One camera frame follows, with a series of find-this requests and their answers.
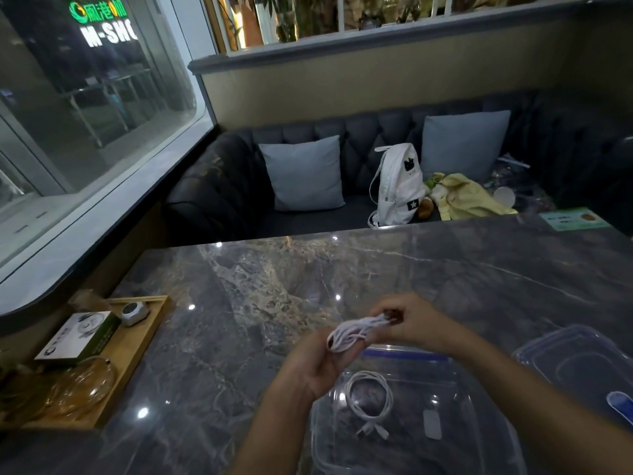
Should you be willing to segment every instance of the white cable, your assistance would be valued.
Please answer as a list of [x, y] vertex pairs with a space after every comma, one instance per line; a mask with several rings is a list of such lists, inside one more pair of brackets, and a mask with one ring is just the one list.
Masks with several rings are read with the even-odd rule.
[[351, 348], [358, 340], [365, 339], [369, 331], [377, 327], [389, 325], [389, 319], [384, 313], [377, 317], [366, 317], [360, 320], [348, 320], [336, 327], [327, 337], [329, 351], [340, 353]]
[[[382, 387], [385, 389], [385, 405], [382, 407], [379, 415], [375, 417], [371, 415], [367, 415], [362, 408], [358, 406], [358, 402], [353, 400], [350, 396], [352, 391], [352, 385], [359, 380], [375, 380], [380, 383]], [[347, 404], [351, 408], [354, 415], [363, 419], [365, 421], [365, 425], [356, 432], [358, 435], [360, 432], [364, 432], [366, 435], [369, 435], [374, 429], [378, 432], [378, 434], [386, 440], [389, 437], [389, 432], [386, 431], [380, 423], [386, 418], [387, 415], [391, 412], [391, 408], [394, 404], [393, 394], [391, 393], [391, 388], [387, 384], [385, 377], [376, 372], [369, 372], [367, 370], [363, 370], [361, 372], [357, 372], [352, 375], [352, 378], [349, 379], [347, 383], [345, 383], [345, 398], [347, 399]]]

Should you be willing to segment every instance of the bamboo tray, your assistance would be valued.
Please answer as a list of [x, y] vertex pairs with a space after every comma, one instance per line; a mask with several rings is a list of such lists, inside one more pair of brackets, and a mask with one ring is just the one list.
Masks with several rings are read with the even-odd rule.
[[[152, 340], [156, 329], [171, 309], [171, 300], [168, 296], [140, 296], [136, 298], [110, 298], [108, 302], [112, 311], [121, 315], [123, 307], [132, 301], [144, 301], [149, 306], [150, 312], [147, 318], [132, 327], [120, 325], [101, 355], [110, 359], [116, 368], [116, 382], [112, 391], [107, 394], [99, 405], [79, 420], [64, 420], [63, 418], [50, 418], [45, 415], [37, 420], [27, 422], [20, 429], [69, 429], [91, 430], [103, 427], [109, 419], [117, 401], [121, 398], [125, 385], [130, 381], [138, 362]], [[15, 429], [16, 427], [0, 424], [0, 430]]]

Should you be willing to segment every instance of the beige wall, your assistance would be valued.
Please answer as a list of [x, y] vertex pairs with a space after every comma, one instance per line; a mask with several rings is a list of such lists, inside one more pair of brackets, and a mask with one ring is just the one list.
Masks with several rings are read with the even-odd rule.
[[633, 113], [633, 10], [608, 10], [579, 28], [561, 85]]
[[[92, 288], [102, 296], [107, 296], [144, 250], [166, 246], [169, 246], [167, 230], [160, 214], [160, 206], [156, 205], [99, 263], [82, 287]], [[63, 306], [33, 326], [18, 333], [0, 337], [0, 351], [18, 362], [31, 359], [59, 329], [70, 313], [70, 307]]]
[[556, 83], [578, 23], [525, 24], [203, 75], [225, 129]]

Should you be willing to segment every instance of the gray ledge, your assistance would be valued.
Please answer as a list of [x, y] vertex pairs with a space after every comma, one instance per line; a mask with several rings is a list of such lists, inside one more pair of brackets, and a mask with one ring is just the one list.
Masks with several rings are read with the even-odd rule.
[[394, 24], [375, 30], [319, 35], [288, 44], [247, 48], [230, 54], [211, 55], [191, 61], [194, 75], [266, 66], [368, 48], [399, 45], [473, 31], [487, 31], [517, 23], [561, 19], [612, 0], [542, 0], [508, 8], [490, 9], [426, 18], [415, 23]]

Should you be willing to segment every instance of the yellow cloth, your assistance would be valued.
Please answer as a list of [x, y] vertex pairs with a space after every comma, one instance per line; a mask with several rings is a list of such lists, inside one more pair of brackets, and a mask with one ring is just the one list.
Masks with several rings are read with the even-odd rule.
[[469, 180], [462, 174], [447, 175], [441, 179], [439, 185], [448, 190], [448, 193], [437, 201], [439, 214], [443, 221], [518, 213], [517, 210], [497, 202], [488, 195], [483, 186]]

